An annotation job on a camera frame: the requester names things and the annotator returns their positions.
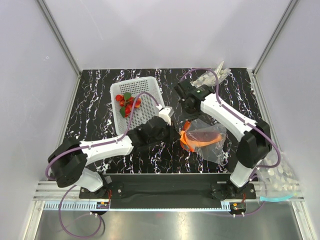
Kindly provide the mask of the red orange papaya slice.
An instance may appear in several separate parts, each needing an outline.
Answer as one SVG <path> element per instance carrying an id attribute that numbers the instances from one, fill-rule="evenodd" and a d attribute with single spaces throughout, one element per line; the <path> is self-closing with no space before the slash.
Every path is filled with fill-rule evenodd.
<path id="1" fill-rule="evenodd" d="M 215 131 L 192 131 L 186 134 L 186 142 L 189 146 L 206 147 L 222 140 L 222 135 Z"/>

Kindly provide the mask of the red strawberry bunch with leaves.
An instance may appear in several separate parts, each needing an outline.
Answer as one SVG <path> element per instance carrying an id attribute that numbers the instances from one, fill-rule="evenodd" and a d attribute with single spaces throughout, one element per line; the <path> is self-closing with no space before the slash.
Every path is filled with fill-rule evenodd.
<path id="1" fill-rule="evenodd" d="M 120 106 L 120 115 L 123 118 L 127 118 L 133 109 L 138 109 L 141 106 L 141 98 L 133 97 L 130 92 L 125 92 L 124 94 L 117 94 L 115 100 Z"/>

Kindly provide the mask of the clear zip bag orange zipper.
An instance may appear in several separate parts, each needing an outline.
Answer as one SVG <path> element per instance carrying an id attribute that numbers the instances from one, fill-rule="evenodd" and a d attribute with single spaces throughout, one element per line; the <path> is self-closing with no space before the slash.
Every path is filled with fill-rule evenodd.
<path id="1" fill-rule="evenodd" d="M 227 129 L 220 123 L 209 125 L 200 119 L 186 121 L 180 130 L 180 145 L 203 160 L 220 164 Z"/>

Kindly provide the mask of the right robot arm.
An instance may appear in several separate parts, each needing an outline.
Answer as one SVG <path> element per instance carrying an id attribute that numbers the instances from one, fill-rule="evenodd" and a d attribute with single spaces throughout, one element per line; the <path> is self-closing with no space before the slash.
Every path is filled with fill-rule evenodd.
<path id="1" fill-rule="evenodd" d="M 174 90 L 178 94 L 184 113 L 192 120 L 207 114 L 217 120 L 238 140 L 237 164 L 227 185 L 228 195 L 239 198 L 245 192 L 245 185 L 254 168 L 272 150 L 270 126 L 265 121 L 256 122 L 221 100 L 218 92 L 211 87 L 193 86 L 189 81 L 177 83 Z"/>

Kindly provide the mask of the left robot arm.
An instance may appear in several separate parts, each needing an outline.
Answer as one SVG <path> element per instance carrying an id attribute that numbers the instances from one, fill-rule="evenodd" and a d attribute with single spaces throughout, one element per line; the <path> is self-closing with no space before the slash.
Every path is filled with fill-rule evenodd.
<path id="1" fill-rule="evenodd" d="M 102 174 L 89 170 L 88 165 L 144 152 L 160 143 L 175 142 L 179 137 L 174 123 L 156 116 L 121 136 L 91 142 L 68 139 L 48 158 L 48 166 L 59 188 L 79 186 L 103 198 L 108 193 L 108 182 Z"/>

